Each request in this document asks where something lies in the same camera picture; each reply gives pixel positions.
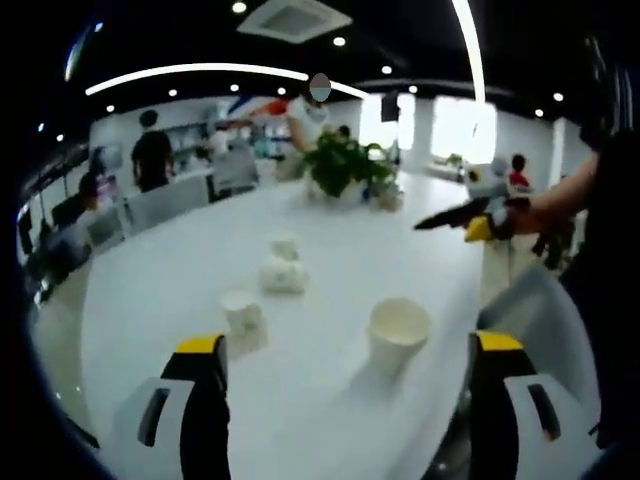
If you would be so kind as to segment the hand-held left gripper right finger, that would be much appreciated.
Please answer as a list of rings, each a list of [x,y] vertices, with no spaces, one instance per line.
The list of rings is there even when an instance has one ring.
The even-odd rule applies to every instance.
[[[521,343],[470,335],[471,479],[580,479],[600,456],[582,406]]]

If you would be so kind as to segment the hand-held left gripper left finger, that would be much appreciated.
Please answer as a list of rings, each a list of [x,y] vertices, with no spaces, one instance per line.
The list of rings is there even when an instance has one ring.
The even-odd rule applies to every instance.
[[[229,479],[225,335],[181,342],[158,377],[121,404],[112,430],[120,479]]]

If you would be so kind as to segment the person's right hand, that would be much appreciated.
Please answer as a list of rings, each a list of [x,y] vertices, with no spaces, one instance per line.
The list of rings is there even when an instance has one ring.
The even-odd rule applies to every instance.
[[[540,233],[546,227],[546,216],[534,197],[513,197],[504,202],[506,219],[500,230],[507,236]]]

